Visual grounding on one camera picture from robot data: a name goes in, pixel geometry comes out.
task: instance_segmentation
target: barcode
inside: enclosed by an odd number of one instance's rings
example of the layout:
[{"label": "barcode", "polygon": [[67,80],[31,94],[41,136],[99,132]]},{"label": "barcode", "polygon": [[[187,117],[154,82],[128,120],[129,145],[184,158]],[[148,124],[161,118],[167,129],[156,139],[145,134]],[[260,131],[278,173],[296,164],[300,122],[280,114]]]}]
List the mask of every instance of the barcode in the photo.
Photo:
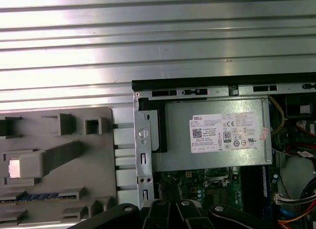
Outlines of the barcode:
[{"label": "barcode", "polygon": [[202,137],[202,129],[193,129],[193,138],[201,138]]}]

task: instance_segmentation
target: white connector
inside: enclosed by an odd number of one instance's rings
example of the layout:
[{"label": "white connector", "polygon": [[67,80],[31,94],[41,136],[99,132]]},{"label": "white connector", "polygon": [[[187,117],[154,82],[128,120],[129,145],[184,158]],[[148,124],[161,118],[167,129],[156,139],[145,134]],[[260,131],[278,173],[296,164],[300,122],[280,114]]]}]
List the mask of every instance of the white connector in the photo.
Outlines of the white connector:
[{"label": "white connector", "polygon": [[273,196],[273,201],[276,203],[276,205],[281,205],[283,204],[281,201],[278,200],[278,197],[281,196],[282,197],[282,194],[281,193],[275,193],[274,196]]}]

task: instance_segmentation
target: power supply label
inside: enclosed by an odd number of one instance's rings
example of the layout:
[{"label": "power supply label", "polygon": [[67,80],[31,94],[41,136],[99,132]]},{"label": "power supply label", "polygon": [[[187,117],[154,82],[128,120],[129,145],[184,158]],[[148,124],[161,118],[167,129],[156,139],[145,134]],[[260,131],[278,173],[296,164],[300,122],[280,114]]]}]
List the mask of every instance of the power supply label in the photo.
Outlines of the power supply label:
[{"label": "power supply label", "polygon": [[258,149],[260,134],[252,112],[201,114],[190,120],[192,153]]}]

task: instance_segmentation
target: black plastic edge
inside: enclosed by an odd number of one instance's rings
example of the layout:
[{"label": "black plastic edge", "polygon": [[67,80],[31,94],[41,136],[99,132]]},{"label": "black plastic edge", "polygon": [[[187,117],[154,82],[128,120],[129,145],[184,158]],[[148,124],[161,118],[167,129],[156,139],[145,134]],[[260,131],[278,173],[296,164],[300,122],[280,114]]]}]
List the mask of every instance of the black plastic edge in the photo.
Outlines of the black plastic edge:
[{"label": "black plastic edge", "polygon": [[133,80],[132,89],[134,91],[148,91],[172,88],[206,87],[213,85],[259,85],[293,82],[316,82],[316,73],[312,72],[296,74],[268,74]]}]

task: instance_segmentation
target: yellow wire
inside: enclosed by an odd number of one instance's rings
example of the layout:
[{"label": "yellow wire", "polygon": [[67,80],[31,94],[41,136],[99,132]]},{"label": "yellow wire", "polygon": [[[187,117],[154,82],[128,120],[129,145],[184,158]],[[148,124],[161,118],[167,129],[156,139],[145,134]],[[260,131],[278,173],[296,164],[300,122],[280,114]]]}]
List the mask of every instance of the yellow wire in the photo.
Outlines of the yellow wire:
[{"label": "yellow wire", "polygon": [[282,108],[280,107],[280,105],[277,103],[277,101],[270,95],[268,95],[268,98],[276,106],[276,108],[280,112],[281,118],[282,118],[282,121],[281,121],[281,124],[279,125],[279,127],[276,128],[275,131],[273,131],[273,133],[271,134],[271,135],[275,135],[282,130],[282,128],[285,124],[285,117],[284,117],[284,112],[283,112]]},{"label": "yellow wire", "polygon": [[293,218],[293,219],[290,219],[290,220],[278,220],[279,223],[290,223],[290,222],[293,222],[293,221],[296,221],[296,220],[299,220],[300,218],[306,216],[307,214],[309,214],[311,212],[311,210],[307,211],[306,213],[296,217],[296,218]]}]

